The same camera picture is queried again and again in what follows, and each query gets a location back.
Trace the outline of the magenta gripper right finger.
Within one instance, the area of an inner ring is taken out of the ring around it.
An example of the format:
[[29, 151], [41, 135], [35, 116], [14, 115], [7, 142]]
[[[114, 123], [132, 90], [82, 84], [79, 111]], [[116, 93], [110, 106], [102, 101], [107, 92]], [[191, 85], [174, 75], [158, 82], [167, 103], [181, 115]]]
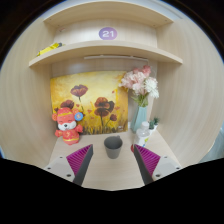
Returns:
[[152, 175], [160, 160], [160, 156], [139, 145], [134, 145], [134, 156], [138, 163], [143, 183], [145, 185], [152, 183]]

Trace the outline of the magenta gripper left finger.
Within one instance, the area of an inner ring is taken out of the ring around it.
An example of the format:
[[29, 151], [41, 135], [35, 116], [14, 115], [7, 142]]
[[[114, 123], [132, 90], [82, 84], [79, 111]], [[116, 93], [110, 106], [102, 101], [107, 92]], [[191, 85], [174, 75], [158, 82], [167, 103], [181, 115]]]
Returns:
[[66, 157], [68, 164], [75, 175], [73, 182], [76, 185], [82, 185], [92, 156], [93, 145], [90, 144]]

